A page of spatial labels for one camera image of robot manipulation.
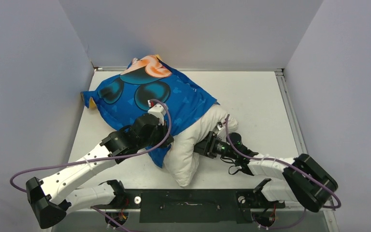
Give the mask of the yellow and blue pillowcase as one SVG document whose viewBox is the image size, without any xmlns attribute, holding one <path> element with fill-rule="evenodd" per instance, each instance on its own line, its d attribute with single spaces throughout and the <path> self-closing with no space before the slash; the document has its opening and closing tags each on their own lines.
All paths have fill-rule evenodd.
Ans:
<svg viewBox="0 0 371 232">
<path fill-rule="evenodd" d="M 132 125 L 148 113 L 148 100 L 165 103 L 165 121 L 171 120 L 174 141 L 168 148 L 150 150 L 149 156 L 158 167 L 174 146 L 176 135 L 193 125 L 217 102 L 185 74 L 155 55 L 133 59 L 126 70 L 102 81 L 95 90 L 81 92 L 81 96 L 84 105 L 96 108 L 114 131 Z"/>
</svg>

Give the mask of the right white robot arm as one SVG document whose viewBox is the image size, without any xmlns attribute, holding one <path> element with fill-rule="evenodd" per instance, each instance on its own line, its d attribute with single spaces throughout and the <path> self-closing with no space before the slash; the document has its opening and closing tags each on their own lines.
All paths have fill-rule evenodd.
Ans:
<svg viewBox="0 0 371 232">
<path fill-rule="evenodd" d="M 336 180 L 308 154 L 294 158 L 263 155 L 243 145 L 236 132 L 219 136 L 211 131 L 194 146 L 194 152 L 212 159 L 219 156 L 244 174 L 276 180 L 276 183 L 269 181 L 254 188 L 254 202 L 260 207 L 271 202 L 290 201 L 318 212 L 326 207 L 325 203 L 338 189 Z"/>
</svg>

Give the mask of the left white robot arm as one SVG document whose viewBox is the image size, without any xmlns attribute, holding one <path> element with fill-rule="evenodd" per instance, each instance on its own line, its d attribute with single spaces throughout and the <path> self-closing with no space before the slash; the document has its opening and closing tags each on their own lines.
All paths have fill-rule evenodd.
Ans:
<svg viewBox="0 0 371 232">
<path fill-rule="evenodd" d="M 62 221 L 67 214 L 96 205 L 123 205 L 124 187 L 117 180 L 96 187 L 81 185 L 102 171 L 125 159 L 141 155 L 141 149 L 154 150 L 172 142 L 171 120 L 165 121 L 146 113 L 132 125 L 111 132 L 90 152 L 74 163 L 43 179 L 33 177 L 26 182 L 26 193 L 40 228 L 47 229 Z"/>
</svg>

